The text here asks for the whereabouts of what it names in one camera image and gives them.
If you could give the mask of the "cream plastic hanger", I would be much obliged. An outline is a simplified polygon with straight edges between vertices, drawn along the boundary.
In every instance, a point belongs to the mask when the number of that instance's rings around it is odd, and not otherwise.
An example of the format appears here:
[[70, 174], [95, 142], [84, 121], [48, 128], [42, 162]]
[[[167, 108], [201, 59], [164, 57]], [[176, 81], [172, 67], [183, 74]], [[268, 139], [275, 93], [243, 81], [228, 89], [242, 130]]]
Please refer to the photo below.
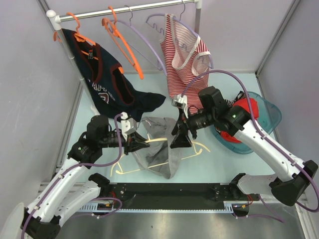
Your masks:
[[[157, 142], [157, 141], [164, 141], [164, 140], [167, 140], [166, 138], [156, 138], [156, 139], [153, 139], [149, 133], [147, 133], [147, 140], [146, 140], [146, 143], [151, 143], [151, 142]], [[183, 160], [186, 160], [186, 159], [191, 159], [191, 158], [195, 158], [195, 157], [198, 157], [200, 156], [203, 152], [208, 152], [210, 153], [211, 150], [206, 146], [204, 145], [203, 143], [201, 142], [198, 142], [198, 141], [191, 141], [192, 143], [192, 146], [191, 147], [188, 147], [188, 148], [181, 148], [181, 152], [182, 152], [182, 159], [181, 159], [181, 162]], [[115, 174], [118, 174], [118, 175], [128, 175], [128, 174], [132, 174], [132, 173], [136, 173], [136, 172], [140, 172], [140, 171], [148, 171], [148, 170], [141, 170], [136, 162], [136, 166], [133, 167], [133, 168], [129, 168], [129, 166], [127, 166], [125, 163], [128, 162], [128, 159], [127, 159], [127, 156], [122, 154], [121, 155], [121, 158], [120, 160], [112, 165], [111, 167], [111, 172], [110, 172], [110, 175], [113, 176]]]

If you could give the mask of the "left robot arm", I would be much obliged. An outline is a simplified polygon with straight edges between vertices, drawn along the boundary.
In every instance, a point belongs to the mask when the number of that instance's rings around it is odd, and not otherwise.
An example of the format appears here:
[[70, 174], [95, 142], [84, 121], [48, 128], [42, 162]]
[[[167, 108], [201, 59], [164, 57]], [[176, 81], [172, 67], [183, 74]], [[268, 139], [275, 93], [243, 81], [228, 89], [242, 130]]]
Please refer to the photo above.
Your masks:
[[[103, 115], [92, 117], [86, 131], [73, 144], [60, 170], [37, 198], [24, 208], [21, 238], [54, 239], [65, 222], [90, 201], [110, 201], [122, 205], [112, 196], [110, 181], [99, 173], [89, 176], [88, 181], [71, 196], [70, 189], [92, 167], [108, 167], [120, 160], [120, 155], [148, 148], [147, 140], [137, 133], [136, 121], [126, 113], [115, 116], [120, 126], [112, 129], [109, 119]], [[119, 149], [119, 156], [112, 162], [98, 164], [104, 148]]]

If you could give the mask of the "grey tank top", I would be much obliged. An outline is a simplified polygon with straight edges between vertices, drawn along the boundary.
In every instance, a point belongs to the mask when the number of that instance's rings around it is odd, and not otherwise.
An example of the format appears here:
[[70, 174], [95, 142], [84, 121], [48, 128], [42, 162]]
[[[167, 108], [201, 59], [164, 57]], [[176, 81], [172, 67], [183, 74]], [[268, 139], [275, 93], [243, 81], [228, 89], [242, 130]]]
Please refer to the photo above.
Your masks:
[[153, 139], [166, 138], [167, 140], [151, 142], [148, 148], [133, 152], [133, 157], [141, 170], [148, 170], [165, 179], [171, 179], [176, 174], [182, 159], [181, 148], [170, 148], [174, 139], [171, 132], [176, 125], [176, 120], [144, 117], [142, 124]]

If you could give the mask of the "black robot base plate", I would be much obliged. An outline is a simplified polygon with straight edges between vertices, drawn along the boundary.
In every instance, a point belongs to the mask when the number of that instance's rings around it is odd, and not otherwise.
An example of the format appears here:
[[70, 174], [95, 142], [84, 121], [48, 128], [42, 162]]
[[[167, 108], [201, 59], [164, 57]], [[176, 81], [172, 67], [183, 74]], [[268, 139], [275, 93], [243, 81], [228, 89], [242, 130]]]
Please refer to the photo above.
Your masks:
[[113, 183], [102, 187], [102, 196], [114, 196], [122, 203], [227, 202], [248, 205], [254, 194], [242, 193], [234, 184], [219, 183]]

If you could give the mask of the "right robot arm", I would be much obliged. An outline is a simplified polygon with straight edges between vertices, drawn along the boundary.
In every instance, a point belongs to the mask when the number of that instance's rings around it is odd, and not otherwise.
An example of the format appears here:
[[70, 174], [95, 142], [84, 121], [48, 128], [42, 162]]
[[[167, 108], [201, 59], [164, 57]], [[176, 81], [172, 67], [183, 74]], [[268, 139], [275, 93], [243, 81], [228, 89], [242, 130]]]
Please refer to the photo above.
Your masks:
[[170, 147], [191, 147], [188, 135], [196, 139], [197, 130], [213, 125], [247, 145], [274, 171], [273, 175], [238, 174], [230, 187], [234, 199], [241, 200], [247, 194], [264, 194], [274, 196], [287, 206], [296, 204], [313, 182], [318, 165], [293, 156], [262, 129], [251, 111], [241, 106], [230, 107], [217, 88], [205, 88], [198, 96], [203, 109], [192, 115], [187, 112], [187, 97], [174, 96], [172, 105], [179, 109], [179, 117], [171, 133], [174, 139]]

